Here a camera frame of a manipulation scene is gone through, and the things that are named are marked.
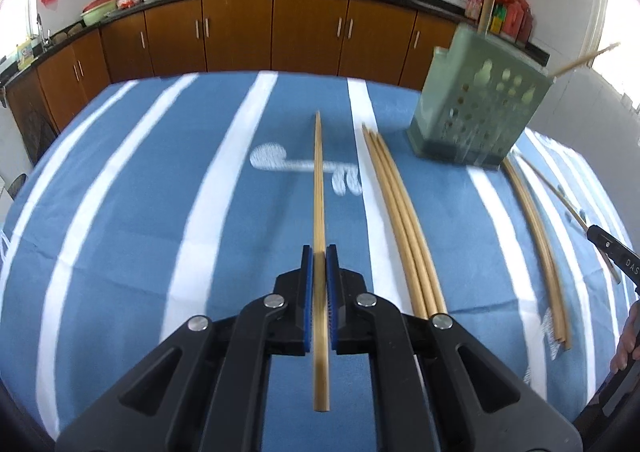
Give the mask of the person's hand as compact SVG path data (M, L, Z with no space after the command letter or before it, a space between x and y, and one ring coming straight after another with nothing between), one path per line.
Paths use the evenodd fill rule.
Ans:
M610 363L612 373L623 371L630 360L638 361L640 357L639 346L636 344L636 332L634 324L638 318L639 302L635 302L629 310L629 316L625 322L624 329L620 333L614 357Z

